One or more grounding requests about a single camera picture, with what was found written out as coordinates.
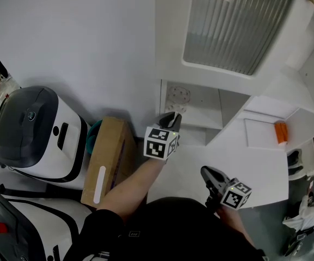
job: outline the patterned round object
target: patterned round object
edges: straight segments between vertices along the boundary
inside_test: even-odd
[[[179,86],[171,86],[168,89],[165,112],[175,111],[183,114],[187,110],[190,100],[190,91]]]

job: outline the cardboard box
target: cardboard box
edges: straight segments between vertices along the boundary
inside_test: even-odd
[[[81,202],[97,207],[106,193],[133,173],[136,151],[128,123],[113,117],[103,118],[85,177]]]

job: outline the black shirt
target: black shirt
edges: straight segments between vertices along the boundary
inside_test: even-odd
[[[89,215],[64,261],[95,260],[93,255],[103,260],[262,260],[242,233],[199,202],[178,197],[143,206],[126,225],[108,210]]]

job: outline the white shirt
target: white shirt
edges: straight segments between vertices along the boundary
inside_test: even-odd
[[[308,195],[303,196],[299,206],[299,214],[294,218],[284,220],[282,223],[296,231],[306,230],[314,226],[314,207],[308,207]]]

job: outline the teal round object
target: teal round object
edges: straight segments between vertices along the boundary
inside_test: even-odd
[[[97,121],[93,126],[90,128],[87,138],[85,140],[85,145],[87,147],[87,151],[89,154],[93,153],[96,137],[98,135],[98,130],[101,127],[102,120]]]

